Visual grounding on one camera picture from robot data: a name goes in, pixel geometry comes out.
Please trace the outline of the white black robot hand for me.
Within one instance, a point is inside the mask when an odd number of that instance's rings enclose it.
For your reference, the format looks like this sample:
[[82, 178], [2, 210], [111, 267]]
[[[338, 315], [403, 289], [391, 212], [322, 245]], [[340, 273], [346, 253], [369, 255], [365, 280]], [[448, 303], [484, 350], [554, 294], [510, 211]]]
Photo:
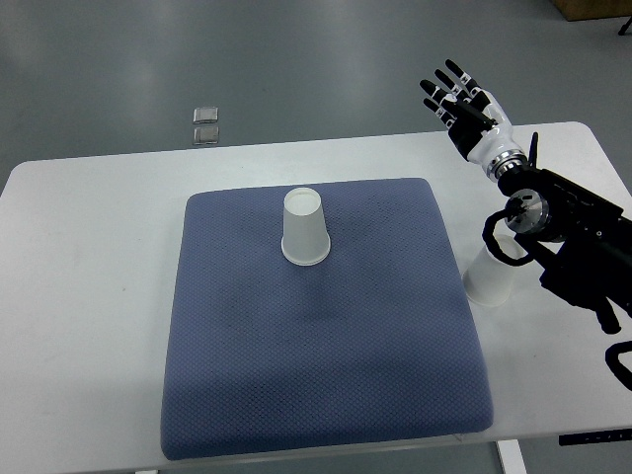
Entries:
[[510, 168], [525, 165], [527, 156], [514, 141], [514, 128], [496, 98], [454, 61], [446, 71], [423, 79], [424, 105], [443, 123], [458, 153], [496, 182]]

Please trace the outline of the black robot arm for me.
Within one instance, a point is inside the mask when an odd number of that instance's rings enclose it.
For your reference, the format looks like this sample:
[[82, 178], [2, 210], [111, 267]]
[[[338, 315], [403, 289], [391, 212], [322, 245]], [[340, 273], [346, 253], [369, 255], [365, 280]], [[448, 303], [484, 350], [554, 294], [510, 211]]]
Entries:
[[614, 309], [631, 310], [631, 221], [616, 204], [537, 166], [538, 139], [529, 153], [512, 153], [492, 169], [505, 207], [485, 222], [483, 240], [500, 262], [537, 262], [543, 288], [594, 312], [601, 330], [621, 329]]

